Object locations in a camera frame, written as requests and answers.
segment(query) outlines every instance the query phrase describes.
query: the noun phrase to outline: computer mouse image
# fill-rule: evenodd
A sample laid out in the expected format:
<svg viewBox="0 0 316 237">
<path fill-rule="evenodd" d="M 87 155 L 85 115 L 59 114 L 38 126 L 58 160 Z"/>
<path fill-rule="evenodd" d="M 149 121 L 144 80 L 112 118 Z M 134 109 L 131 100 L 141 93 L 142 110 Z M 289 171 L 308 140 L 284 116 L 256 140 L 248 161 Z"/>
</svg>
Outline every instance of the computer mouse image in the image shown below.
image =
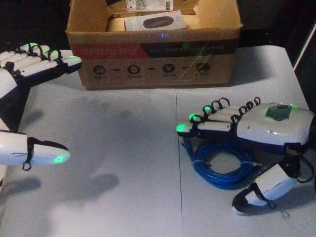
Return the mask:
<svg viewBox="0 0 316 237">
<path fill-rule="evenodd" d="M 143 22 L 143 25 L 147 29 L 157 28 L 157 27 L 164 27 L 169 26 L 174 22 L 173 18 L 170 16 L 161 16 L 155 17 L 151 19 L 147 19 Z"/>
</svg>

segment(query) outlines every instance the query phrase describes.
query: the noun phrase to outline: robotic hand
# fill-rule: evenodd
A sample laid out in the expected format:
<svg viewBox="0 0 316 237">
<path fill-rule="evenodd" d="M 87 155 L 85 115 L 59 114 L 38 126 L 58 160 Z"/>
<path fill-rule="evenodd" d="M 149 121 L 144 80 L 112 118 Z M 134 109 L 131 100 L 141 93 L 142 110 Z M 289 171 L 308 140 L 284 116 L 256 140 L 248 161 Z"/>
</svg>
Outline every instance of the robotic hand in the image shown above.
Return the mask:
<svg viewBox="0 0 316 237">
<path fill-rule="evenodd" d="M 238 214 L 265 204 L 275 208 L 273 200 L 314 176 L 313 166 L 303 155 L 315 144 L 316 137 L 316 117 L 309 110 L 279 103 L 261 104 L 259 97 L 245 106 L 231 106 L 228 99 L 221 98 L 204 106 L 203 114 L 191 114 L 189 119 L 191 124 L 177 126 L 179 136 L 234 141 L 245 148 L 284 155 L 283 160 L 263 171 L 235 196 L 232 206 Z M 313 173 L 308 180 L 300 178 L 300 161 Z"/>
<path fill-rule="evenodd" d="M 50 50 L 47 45 L 36 43 L 0 53 L 0 113 L 17 101 L 19 89 L 75 72 L 80 67 L 80 58 L 63 57 L 59 50 Z M 69 158 L 70 153 L 65 146 L 11 132 L 0 119 L 1 165 L 23 165 L 23 170 L 27 171 L 31 169 L 31 164 L 61 164 Z"/>
</svg>

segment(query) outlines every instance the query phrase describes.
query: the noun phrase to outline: barcode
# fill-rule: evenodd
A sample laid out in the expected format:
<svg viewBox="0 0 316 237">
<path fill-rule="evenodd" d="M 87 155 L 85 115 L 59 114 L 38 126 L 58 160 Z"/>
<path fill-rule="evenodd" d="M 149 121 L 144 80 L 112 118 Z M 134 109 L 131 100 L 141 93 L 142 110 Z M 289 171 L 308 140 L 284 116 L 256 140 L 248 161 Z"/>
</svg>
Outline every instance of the barcode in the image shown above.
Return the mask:
<svg viewBox="0 0 316 237">
<path fill-rule="evenodd" d="M 145 10 L 146 9 L 146 0 L 137 0 L 136 1 L 136 10 Z"/>
</svg>

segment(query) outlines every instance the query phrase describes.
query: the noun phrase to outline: table surface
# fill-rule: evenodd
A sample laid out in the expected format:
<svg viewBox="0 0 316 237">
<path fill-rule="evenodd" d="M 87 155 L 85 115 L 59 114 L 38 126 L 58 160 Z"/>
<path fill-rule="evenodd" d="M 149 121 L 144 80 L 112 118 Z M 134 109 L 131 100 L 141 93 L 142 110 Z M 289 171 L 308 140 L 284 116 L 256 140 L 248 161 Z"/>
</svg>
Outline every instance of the table surface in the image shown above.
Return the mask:
<svg viewBox="0 0 316 237">
<path fill-rule="evenodd" d="M 277 210 L 237 216 L 231 203 L 239 191 L 194 172 L 175 127 L 223 96 L 307 108 L 276 46 L 239 48 L 226 87 L 86 91 L 74 73 L 33 88 L 20 131 L 64 144 L 72 159 L 29 172 L 8 168 L 0 236 L 314 236 L 312 183 L 278 200 Z"/>
</svg>

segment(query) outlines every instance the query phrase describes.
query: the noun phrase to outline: open cardboard box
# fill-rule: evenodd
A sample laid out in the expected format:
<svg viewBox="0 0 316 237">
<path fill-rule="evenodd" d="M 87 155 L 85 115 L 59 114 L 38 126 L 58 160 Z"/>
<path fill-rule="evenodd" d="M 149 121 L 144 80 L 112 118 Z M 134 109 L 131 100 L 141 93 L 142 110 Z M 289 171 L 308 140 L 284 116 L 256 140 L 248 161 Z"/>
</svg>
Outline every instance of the open cardboard box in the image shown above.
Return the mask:
<svg viewBox="0 0 316 237">
<path fill-rule="evenodd" d="M 175 0 L 187 29 L 126 32 L 126 1 L 73 0 L 67 36 L 87 89 L 201 86 L 230 80 L 241 22 L 235 0 Z"/>
</svg>

